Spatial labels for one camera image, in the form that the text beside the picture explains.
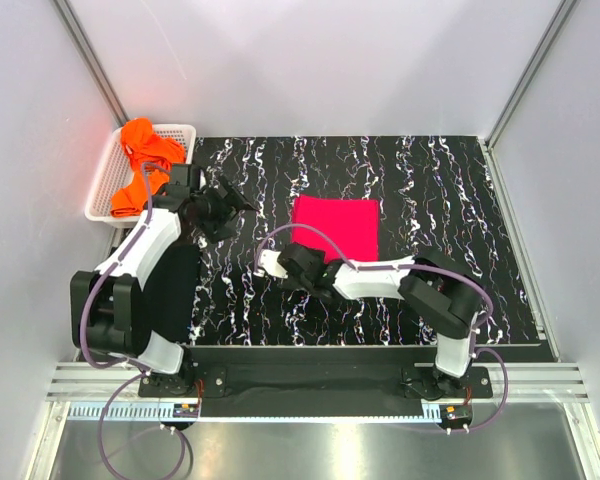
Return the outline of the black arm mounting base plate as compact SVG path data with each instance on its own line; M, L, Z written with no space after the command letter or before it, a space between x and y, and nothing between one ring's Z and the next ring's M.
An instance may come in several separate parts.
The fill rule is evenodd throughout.
M186 352L185 374L158 374L154 380L144 380L139 394L146 398L193 395L194 382L200 380L207 398L256 387L283 391L361 387L425 400L493 396L486 368L470 366L456 379L434 365L433 347L198 346Z

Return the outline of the magenta pink t shirt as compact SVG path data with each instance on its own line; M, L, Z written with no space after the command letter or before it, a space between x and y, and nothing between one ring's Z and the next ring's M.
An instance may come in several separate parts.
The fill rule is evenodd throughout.
M349 259L379 260L379 201L375 199L321 199L299 196L291 220L327 235Z

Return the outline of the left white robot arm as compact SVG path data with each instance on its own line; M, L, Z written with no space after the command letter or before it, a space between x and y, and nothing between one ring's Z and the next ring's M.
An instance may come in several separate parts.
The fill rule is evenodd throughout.
M92 271L70 281L72 341L85 361L104 370L129 365L145 382L157 378L176 396L200 386L187 349L155 329L147 283L164 254L195 230L211 243L231 238L229 225L252 201L225 176L207 183L203 168L176 164L167 183L149 191L131 233Z

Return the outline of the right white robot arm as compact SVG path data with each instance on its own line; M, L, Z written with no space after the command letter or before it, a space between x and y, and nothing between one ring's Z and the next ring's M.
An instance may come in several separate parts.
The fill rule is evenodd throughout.
M476 329L491 316L493 302L472 271L451 258L429 250L392 261L355 261L344 254L327 261L323 251L292 243L281 251L260 246L255 273L323 301L404 301L436 334L434 366L428 373L407 372L405 386L425 400L469 395Z

